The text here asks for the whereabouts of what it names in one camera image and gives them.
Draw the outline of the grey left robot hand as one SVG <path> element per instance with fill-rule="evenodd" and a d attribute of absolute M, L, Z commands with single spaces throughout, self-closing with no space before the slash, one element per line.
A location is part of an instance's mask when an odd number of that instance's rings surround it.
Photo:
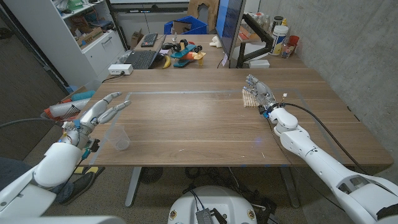
<path fill-rule="evenodd" d="M 58 141 L 83 149 L 88 144 L 90 134 L 97 125 L 111 121 L 119 111 L 131 104 L 131 100 L 126 100 L 121 104 L 108 108 L 111 101 L 121 95 L 122 93 L 117 91 L 106 95 L 102 100 L 96 102 L 78 118 L 80 122 L 79 128 L 77 125 L 72 128 L 65 127 L 66 131 Z"/>

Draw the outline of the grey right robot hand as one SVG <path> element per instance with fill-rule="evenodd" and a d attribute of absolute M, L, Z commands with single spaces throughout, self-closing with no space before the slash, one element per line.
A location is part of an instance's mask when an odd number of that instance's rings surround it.
<path fill-rule="evenodd" d="M 261 107 L 260 114 L 269 114 L 278 107 L 279 103 L 275 100 L 272 90 L 266 84 L 251 74 L 246 77 L 246 83 L 249 88 L 244 86 L 243 89 L 255 97 Z"/>

